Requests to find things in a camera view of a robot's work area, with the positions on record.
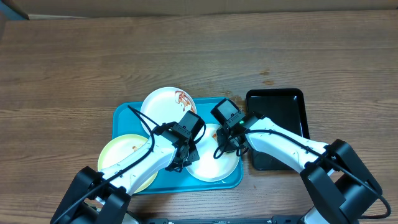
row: yellow plate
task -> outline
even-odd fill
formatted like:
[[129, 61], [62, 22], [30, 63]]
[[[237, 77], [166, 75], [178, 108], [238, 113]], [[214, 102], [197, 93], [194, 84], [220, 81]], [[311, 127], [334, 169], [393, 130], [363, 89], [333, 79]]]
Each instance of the yellow plate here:
[[[130, 156], [139, 149], [148, 139], [137, 134], [125, 134], [114, 138], [102, 150], [98, 158], [98, 170], [113, 166]], [[154, 180], [157, 172], [149, 177], [134, 193], [146, 189]]]

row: wood grain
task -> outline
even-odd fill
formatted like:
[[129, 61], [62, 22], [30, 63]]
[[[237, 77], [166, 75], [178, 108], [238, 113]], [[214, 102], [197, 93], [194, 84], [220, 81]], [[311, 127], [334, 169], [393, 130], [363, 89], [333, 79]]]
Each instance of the wood grain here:
[[4, 32], [4, 28], [6, 26], [6, 20], [6, 16], [2, 12], [0, 12], [0, 41], [2, 38], [2, 33]]
[[[96, 167], [114, 109], [162, 86], [242, 108], [250, 89], [301, 89], [312, 139], [348, 141], [392, 205], [377, 223], [397, 223], [397, 61], [397, 11], [9, 21], [0, 44], [0, 223], [48, 223], [74, 175]], [[129, 208], [177, 219], [311, 206], [297, 174], [256, 171], [245, 156], [235, 189], [137, 196]], [[368, 211], [383, 212], [380, 203]]]

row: dirty plate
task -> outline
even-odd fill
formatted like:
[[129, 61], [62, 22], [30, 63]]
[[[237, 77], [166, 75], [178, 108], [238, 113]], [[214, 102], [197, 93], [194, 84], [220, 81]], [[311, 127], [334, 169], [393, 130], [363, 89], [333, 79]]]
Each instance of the dirty plate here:
[[219, 159], [213, 158], [218, 147], [216, 132], [220, 127], [219, 124], [206, 124], [205, 135], [196, 145], [200, 159], [186, 167], [196, 179], [206, 182], [222, 180], [232, 174], [239, 163], [239, 157], [235, 153], [224, 153]]
[[[125, 134], [114, 138], [102, 150], [98, 159], [98, 170], [113, 166], [137, 151], [148, 139], [137, 134]], [[157, 172], [149, 177], [134, 193], [147, 188], [154, 180]]]
[[[197, 112], [197, 108], [192, 98], [186, 91], [175, 87], [163, 87], [153, 91], [145, 98], [141, 106], [141, 113], [154, 120], [157, 124], [179, 122], [187, 111]], [[152, 130], [155, 125], [148, 119], [145, 122]], [[149, 134], [147, 128], [141, 123], [145, 132]]]

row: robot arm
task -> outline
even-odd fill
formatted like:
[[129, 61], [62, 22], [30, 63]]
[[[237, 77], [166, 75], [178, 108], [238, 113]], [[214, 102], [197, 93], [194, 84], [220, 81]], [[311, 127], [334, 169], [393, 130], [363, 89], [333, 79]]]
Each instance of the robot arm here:
[[[302, 138], [269, 118], [254, 113], [245, 116], [231, 100], [221, 101], [211, 113], [223, 126], [222, 136], [232, 136], [228, 140], [235, 146], [224, 147], [226, 152], [239, 150], [242, 145], [251, 147], [300, 174], [314, 208], [298, 223], [357, 223], [378, 198], [387, 207], [386, 216], [391, 212], [380, 185], [346, 142], [337, 139], [328, 145]], [[334, 183], [329, 176], [336, 168], [344, 174]]]
[[[250, 129], [277, 131], [311, 147], [314, 151], [317, 151], [320, 154], [325, 152], [325, 146], [327, 146], [326, 143], [311, 141], [291, 133], [273, 123], [269, 118], [259, 119], [250, 127]], [[306, 163], [313, 162], [318, 159], [318, 156], [308, 153], [292, 141], [289, 141], [282, 136], [276, 136], [275, 134], [249, 133], [246, 135], [246, 139], [254, 150], [264, 152], [275, 157], [298, 173], [304, 170]]]
[[[115, 173], [119, 172], [119, 170], [125, 169], [133, 162], [136, 162], [150, 150], [151, 144], [152, 139], [148, 139], [148, 141], [134, 154], [131, 154], [111, 167], [99, 170], [99, 172], [104, 174], [103, 179], [106, 180], [112, 177]], [[127, 194], [132, 195], [150, 176], [168, 167], [172, 163], [176, 153], [177, 148], [173, 146], [172, 142], [163, 136], [155, 136], [155, 146], [153, 151], [146, 157], [145, 162], [138, 163], [125, 172], [120, 178], [112, 180], [111, 184], [117, 188], [124, 187]]]
[[[198, 115], [188, 111], [179, 123], [156, 127], [153, 139], [117, 164], [99, 172], [85, 167], [75, 176], [50, 223], [138, 223], [131, 217], [124, 220], [131, 195], [158, 170], [181, 172], [199, 160], [194, 139], [204, 125]], [[101, 211], [86, 204], [86, 198], [101, 202]]]

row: wire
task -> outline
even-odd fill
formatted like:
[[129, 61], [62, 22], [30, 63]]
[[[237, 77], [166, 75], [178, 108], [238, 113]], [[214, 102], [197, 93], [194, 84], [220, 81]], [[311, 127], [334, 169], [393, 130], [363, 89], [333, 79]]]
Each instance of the wire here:
[[[238, 147], [234, 146], [231, 143], [231, 141], [228, 139], [228, 136], [230, 135], [230, 132], [229, 132], [228, 128], [226, 128], [226, 126], [223, 126], [222, 130], [223, 130], [222, 136], [224, 137], [224, 143], [219, 145], [216, 148], [216, 150], [214, 151], [214, 154], [213, 154], [213, 158], [214, 159], [219, 159], [224, 154], [225, 148], [227, 146], [229, 146], [229, 147], [233, 148], [234, 150], [236, 150], [236, 156], [238, 156], [238, 157], [242, 156], [244, 153], [246, 153], [249, 150], [247, 148], [243, 153], [240, 154], [239, 152], [240, 152], [241, 148], [239, 146]], [[218, 151], [220, 151], [221, 147], [223, 147], [223, 150], [221, 150], [220, 154], [217, 156], [217, 153], [218, 153]]]
[[289, 141], [293, 142], [294, 144], [300, 146], [304, 150], [306, 150], [308, 152], [311, 152], [312, 154], [314, 154], [314, 155], [318, 156], [319, 158], [323, 159], [324, 161], [329, 163], [329, 165], [331, 165], [334, 169], [342, 171], [344, 174], [346, 174], [347, 176], [351, 177], [358, 185], [362, 185], [366, 189], [370, 190], [378, 199], [380, 199], [380, 201], [386, 207], [387, 211], [383, 215], [363, 215], [363, 216], [360, 217], [360, 219], [382, 219], [382, 218], [387, 218], [388, 216], [390, 216], [390, 214], [391, 214], [391, 206], [389, 205], [388, 201], [381, 194], [379, 194], [372, 187], [370, 187], [367, 183], [363, 182], [362, 180], [357, 178], [354, 174], [352, 174], [348, 170], [342, 168], [340, 165], [338, 165], [337, 163], [335, 163], [331, 159], [326, 158], [324, 155], [320, 154], [317, 151], [314, 151], [310, 147], [298, 142], [297, 140], [291, 138], [290, 136], [288, 136], [286, 134], [283, 134], [283, 133], [280, 133], [280, 132], [274, 131], [274, 130], [250, 130], [250, 129], [248, 129], [244, 133], [240, 133], [240, 134], [231, 136], [228, 140], [230, 141], [230, 140], [232, 140], [234, 138], [237, 138], [237, 137], [240, 137], [240, 136], [244, 136], [244, 135], [249, 134], [249, 133], [270, 133], [270, 134], [276, 134], [278, 136], [286, 138], [287, 140], [289, 140]]
[[203, 125], [203, 134], [193, 143], [198, 144], [198, 142], [200, 142], [200, 140], [204, 137], [205, 133], [206, 133], [206, 124]]
[[236, 156], [241, 157], [241, 156], [243, 156], [243, 154], [247, 153], [248, 150], [249, 150], [249, 147], [246, 147], [245, 150], [244, 150], [242, 153], [239, 153], [239, 152], [242, 150], [242, 148], [238, 148], [238, 149], [236, 150]]
[[159, 125], [158, 125], [154, 120], [150, 119], [150, 118], [149, 118], [148, 116], [146, 116], [144, 113], [141, 113], [141, 111], [132, 108], [130, 105], [127, 105], [127, 107], [128, 107], [131, 111], [136, 112], [136, 113], [139, 113], [140, 115], [142, 115], [143, 117], [145, 117], [146, 119], [148, 119], [150, 122], [152, 122], [154, 125], [156, 125], [156, 126], [159, 127]]
[[[145, 122], [145, 120], [143, 118], [141, 118], [138, 114], [143, 115], [144, 117], [146, 117], [149, 121], [153, 122], [154, 124], [156, 124], [153, 120], [151, 120], [150, 118], [148, 118], [146, 115], [142, 114], [140, 111], [132, 108], [131, 106], [127, 106], [137, 117], [138, 119], [141, 120], [142, 123], [144, 123], [144, 126], [150, 130], [150, 127], [148, 126], [148, 124]], [[126, 168], [119, 170], [119, 172], [117, 172], [116, 174], [114, 174], [113, 176], [111, 176], [110, 178], [106, 179], [104, 182], [100, 183], [98, 186], [96, 186], [95, 188], [89, 190], [86, 194], [84, 194], [79, 200], [77, 200], [75, 203], [73, 203], [71, 206], [69, 206], [54, 222], [53, 224], [57, 224], [61, 218], [63, 218], [71, 209], [75, 208], [76, 206], [78, 206], [80, 203], [82, 203], [87, 197], [89, 197], [91, 194], [97, 192], [99, 189], [102, 189], [106, 184], [110, 183], [112, 180], [118, 178], [119, 176], [123, 175], [125, 172], [127, 172], [129, 169], [133, 168], [135, 165], [137, 165], [138, 163], [140, 163], [141, 161], [143, 161], [154, 149], [155, 146], [155, 137], [154, 137], [154, 133], [152, 131], [150, 132], [150, 138], [152, 139], [152, 143], [150, 145], [150, 148], [148, 149], [148, 151], [141, 157], [139, 158], [136, 162], [133, 162], [132, 164], [130, 164], [129, 166], [127, 166]]]

